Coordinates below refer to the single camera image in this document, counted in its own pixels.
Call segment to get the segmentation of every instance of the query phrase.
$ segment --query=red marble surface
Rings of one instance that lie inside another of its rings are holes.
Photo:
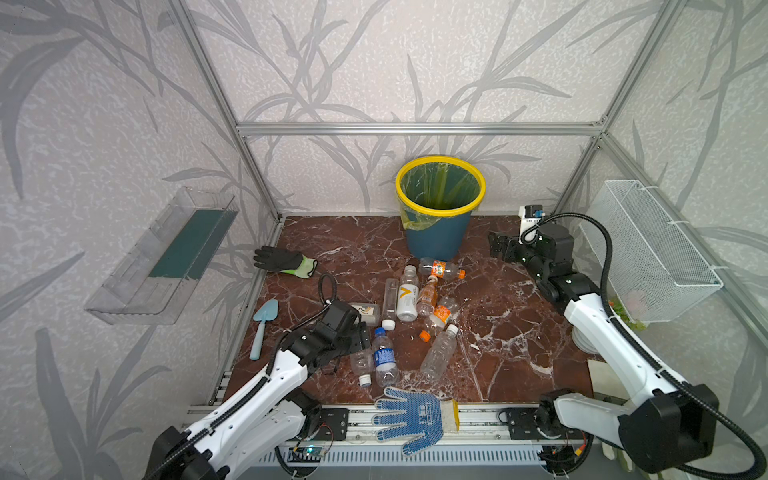
[[[521,266],[488,256],[488,232],[514,233],[518,225],[517,217],[472,217],[454,259],[467,277],[438,288],[439,296],[453,296],[461,305],[456,353],[442,379],[427,383],[419,372],[429,349],[418,337],[422,319],[398,321],[388,332],[401,374],[398,387],[459,402],[538,402],[543,392],[564,387],[591,396],[588,355],[573,344],[568,322],[539,296]],[[416,262],[397,217],[289,217],[278,247],[316,258],[318,272],[334,273],[338,297],[346,302],[381,305],[386,279],[399,278],[405,265]],[[266,325],[262,359],[256,362],[248,356],[257,326],[249,326],[227,398],[264,367],[284,328],[320,308],[316,277],[268,274],[258,306],[277,298],[278,317]],[[382,395],[375,382],[368,389],[358,386],[348,358],[335,372],[316,372],[303,388],[323,403],[371,403]]]

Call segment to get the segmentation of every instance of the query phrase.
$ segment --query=blue dotted work glove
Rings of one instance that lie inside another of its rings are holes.
[[[415,436],[414,439],[402,446],[402,453],[406,456],[414,455],[434,445],[442,438],[443,415],[450,415],[455,411],[455,401],[440,402],[437,397],[429,393],[407,392],[388,386],[384,389],[384,395],[392,399],[376,400],[376,408],[381,410],[395,410],[395,412],[378,413],[373,417],[373,425],[393,425],[389,429],[379,430],[376,438],[380,442],[397,439],[406,436]],[[458,425],[453,418],[446,418],[448,428],[458,430]]]

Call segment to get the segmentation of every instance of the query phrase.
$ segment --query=wire mesh basket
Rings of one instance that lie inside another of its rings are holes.
[[[668,322],[723,286],[712,266],[637,180],[608,180],[587,215],[611,234],[608,279],[631,320]],[[601,264],[605,240],[591,223],[581,231]]]

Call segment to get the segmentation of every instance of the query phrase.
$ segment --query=black and green glove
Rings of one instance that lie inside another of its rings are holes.
[[[255,250],[253,265],[268,272],[281,272],[310,278],[317,268],[317,260],[307,258],[301,252],[292,252],[284,248],[261,247]]]

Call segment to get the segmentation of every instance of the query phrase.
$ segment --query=trash can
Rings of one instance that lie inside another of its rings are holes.
[[[414,257],[450,260],[469,216],[485,196],[485,178],[468,162],[432,155],[405,164],[395,180],[400,218]]]

